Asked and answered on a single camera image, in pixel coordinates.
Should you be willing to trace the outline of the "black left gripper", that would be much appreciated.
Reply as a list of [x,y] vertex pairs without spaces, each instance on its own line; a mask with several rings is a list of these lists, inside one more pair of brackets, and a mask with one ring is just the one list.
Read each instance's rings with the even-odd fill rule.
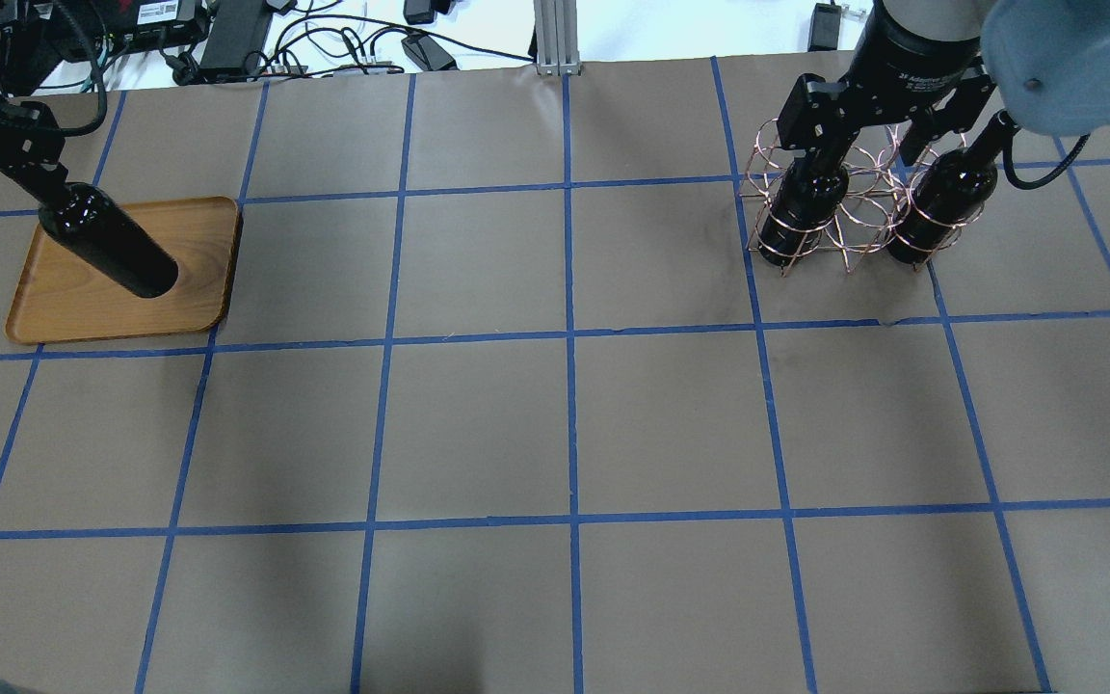
[[59,161],[65,135],[54,133],[57,127],[53,111],[42,102],[13,105],[0,100],[0,173],[43,209],[63,209],[73,199],[65,165]]

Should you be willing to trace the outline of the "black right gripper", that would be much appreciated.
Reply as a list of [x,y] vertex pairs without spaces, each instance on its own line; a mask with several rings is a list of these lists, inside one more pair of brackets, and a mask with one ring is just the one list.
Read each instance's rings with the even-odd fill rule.
[[845,174],[864,127],[910,121],[904,165],[946,133],[965,133],[995,89],[981,51],[987,1],[875,1],[837,82],[798,76],[777,118],[787,174]]

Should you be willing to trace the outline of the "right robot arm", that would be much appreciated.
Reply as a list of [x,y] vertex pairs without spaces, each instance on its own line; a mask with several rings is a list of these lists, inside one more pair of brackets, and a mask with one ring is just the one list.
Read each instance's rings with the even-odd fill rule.
[[1039,135],[1110,127],[1110,1],[877,1],[840,79],[799,76],[777,138],[840,158],[864,128],[906,123],[912,164],[970,130],[993,92]]

